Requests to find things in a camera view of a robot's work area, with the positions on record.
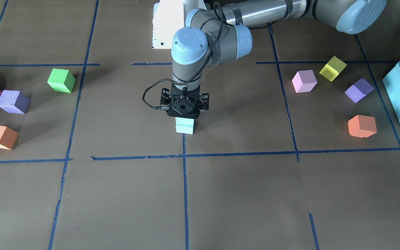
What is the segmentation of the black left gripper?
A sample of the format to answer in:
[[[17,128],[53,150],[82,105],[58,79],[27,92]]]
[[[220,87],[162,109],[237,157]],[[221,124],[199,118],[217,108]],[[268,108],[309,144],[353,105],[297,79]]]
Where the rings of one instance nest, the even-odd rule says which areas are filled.
[[[209,109],[209,93],[200,94],[200,87],[188,91],[172,85],[171,90],[161,91],[160,107],[171,117],[197,119],[203,110]]]

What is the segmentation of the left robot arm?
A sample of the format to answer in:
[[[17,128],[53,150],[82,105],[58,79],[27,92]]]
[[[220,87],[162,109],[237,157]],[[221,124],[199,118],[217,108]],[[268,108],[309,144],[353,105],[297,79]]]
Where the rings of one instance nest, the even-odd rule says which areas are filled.
[[[191,9],[184,24],[169,36],[171,89],[163,88],[160,105],[151,109],[197,119],[209,109],[209,94],[200,93],[203,70],[248,55],[252,30],[309,16],[339,32],[358,34],[378,19],[386,4],[385,0],[246,0],[224,6],[214,2],[210,10]]]

